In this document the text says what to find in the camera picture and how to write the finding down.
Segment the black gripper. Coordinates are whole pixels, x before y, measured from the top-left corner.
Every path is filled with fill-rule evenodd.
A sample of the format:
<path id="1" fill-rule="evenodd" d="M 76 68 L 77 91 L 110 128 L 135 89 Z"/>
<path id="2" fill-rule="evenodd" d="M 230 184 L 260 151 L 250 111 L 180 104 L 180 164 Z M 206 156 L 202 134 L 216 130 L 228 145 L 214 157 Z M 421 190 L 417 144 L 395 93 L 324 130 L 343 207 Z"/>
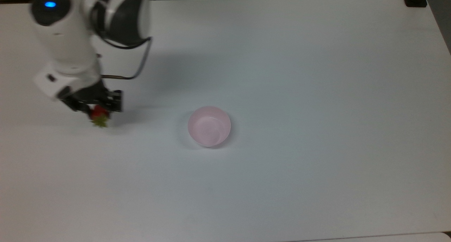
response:
<path id="1" fill-rule="evenodd" d="M 100 80 L 78 91 L 72 91 L 71 87 L 66 86 L 58 93 L 58 100 L 73 111 L 86 113 L 89 120 L 92 120 L 92 110 L 88 110 L 89 105 L 100 105 L 106 109 L 106 118 L 111 118 L 111 112 L 122 112 L 122 94 L 120 90 L 108 90 L 103 80 Z"/>

